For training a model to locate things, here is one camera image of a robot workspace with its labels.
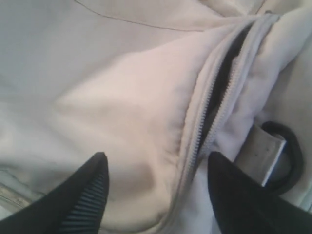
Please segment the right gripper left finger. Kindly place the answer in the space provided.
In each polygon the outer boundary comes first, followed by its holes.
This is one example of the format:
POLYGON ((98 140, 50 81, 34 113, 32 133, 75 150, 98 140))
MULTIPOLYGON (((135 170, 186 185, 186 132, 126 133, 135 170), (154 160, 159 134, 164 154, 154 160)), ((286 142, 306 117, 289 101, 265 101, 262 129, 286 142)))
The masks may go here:
POLYGON ((2 234, 97 234, 109 193, 108 160, 94 154, 65 182, 1 220, 2 234))

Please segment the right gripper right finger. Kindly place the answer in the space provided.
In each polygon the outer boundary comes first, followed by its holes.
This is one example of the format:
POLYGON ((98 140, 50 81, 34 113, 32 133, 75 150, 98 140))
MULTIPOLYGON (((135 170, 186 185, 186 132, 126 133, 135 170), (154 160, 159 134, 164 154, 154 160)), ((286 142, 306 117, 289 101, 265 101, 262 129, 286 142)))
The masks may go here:
POLYGON ((310 234, 312 215, 268 192, 223 154, 208 157, 208 190, 223 234, 310 234))

